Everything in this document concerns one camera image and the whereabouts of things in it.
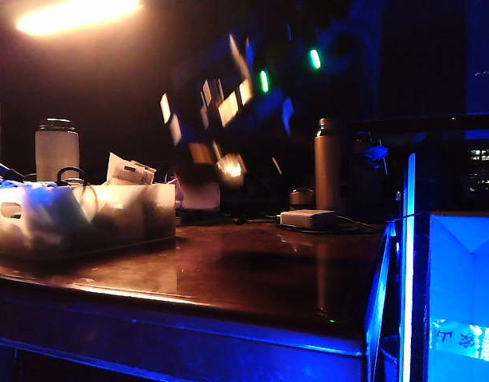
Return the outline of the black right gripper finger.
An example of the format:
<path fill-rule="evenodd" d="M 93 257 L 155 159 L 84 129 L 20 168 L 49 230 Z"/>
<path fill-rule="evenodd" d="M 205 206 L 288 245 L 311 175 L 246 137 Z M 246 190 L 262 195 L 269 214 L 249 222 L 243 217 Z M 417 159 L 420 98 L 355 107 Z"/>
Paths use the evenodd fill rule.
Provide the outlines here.
<path fill-rule="evenodd" d="M 242 187 L 247 173 L 242 157 L 235 153 L 223 154 L 216 142 L 214 143 L 214 152 L 221 182 L 229 188 Z"/>
<path fill-rule="evenodd" d="M 191 142 L 188 144 L 191 158 L 195 164 L 213 164 L 213 150 L 202 142 Z"/>

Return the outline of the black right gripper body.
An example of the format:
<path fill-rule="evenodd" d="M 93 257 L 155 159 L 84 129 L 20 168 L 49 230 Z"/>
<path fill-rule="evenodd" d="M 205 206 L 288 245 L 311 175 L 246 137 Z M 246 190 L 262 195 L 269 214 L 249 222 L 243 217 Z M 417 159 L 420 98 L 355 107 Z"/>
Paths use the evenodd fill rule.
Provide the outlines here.
<path fill-rule="evenodd" d="M 174 153 L 190 155 L 188 144 L 205 143 L 223 154 L 251 150 L 254 103 L 258 98 L 249 57 L 251 41 L 230 33 L 174 74 L 173 88 L 159 96 L 162 123 Z"/>

